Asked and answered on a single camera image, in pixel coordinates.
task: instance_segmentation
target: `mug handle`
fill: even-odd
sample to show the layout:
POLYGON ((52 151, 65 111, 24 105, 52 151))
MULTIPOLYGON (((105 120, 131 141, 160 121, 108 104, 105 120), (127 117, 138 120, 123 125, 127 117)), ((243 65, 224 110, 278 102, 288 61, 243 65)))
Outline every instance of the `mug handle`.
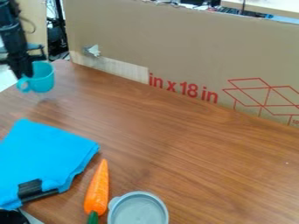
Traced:
POLYGON ((29 79, 27 77, 23 77, 17 82, 17 89, 20 90, 22 93, 28 93, 31 90, 28 80, 29 79), (27 87, 23 88, 22 86, 26 82, 27 82, 27 87))

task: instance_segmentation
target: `blue cloth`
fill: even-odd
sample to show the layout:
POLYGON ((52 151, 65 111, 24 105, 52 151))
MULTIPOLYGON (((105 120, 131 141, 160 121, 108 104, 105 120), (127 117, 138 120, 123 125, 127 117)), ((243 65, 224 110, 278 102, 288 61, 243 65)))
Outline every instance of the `blue cloth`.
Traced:
POLYGON ((0 207, 22 206, 18 185, 42 180, 42 190, 62 193, 83 172, 99 145, 42 123, 21 119, 0 143, 0 207))

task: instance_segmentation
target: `teal mug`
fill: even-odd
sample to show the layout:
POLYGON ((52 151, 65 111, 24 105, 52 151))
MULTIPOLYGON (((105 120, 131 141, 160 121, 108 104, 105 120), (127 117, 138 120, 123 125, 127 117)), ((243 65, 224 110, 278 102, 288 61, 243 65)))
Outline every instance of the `teal mug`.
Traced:
POLYGON ((33 76, 24 76, 17 82, 17 89, 22 93, 33 91, 45 93, 54 87, 54 68, 51 63, 46 61, 34 61, 33 76))

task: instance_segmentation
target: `cardboard wall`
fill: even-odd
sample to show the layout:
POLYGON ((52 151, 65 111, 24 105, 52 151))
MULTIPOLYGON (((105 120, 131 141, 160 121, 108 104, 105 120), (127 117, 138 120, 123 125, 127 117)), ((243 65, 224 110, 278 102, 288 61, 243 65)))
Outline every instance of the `cardboard wall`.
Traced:
POLYGON ((139 0, 64 3, 74 62, 90 66, 82 48, 97 44, 101 57, 147 67, 150 85, 299 125, 298 25, 139 0))
MULTIPOLYGON (((45 46, 47 53, 46 5, 45 0, 17 0, 21 10, 21 17, 31 20, 36 25, 34 33, 26 33, 27 41, 45 46)), ((22 21, 24 29, 32 31, 32 25, 22 21)))

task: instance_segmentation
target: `round container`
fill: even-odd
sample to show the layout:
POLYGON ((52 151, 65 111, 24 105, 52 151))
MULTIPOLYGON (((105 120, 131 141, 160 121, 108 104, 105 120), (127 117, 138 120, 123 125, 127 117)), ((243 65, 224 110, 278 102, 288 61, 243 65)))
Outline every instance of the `round container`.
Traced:
POLYGON ((166 205, 149 192, 129 192, 113 198, 108 208, 108 224, 169 223, 166 205))

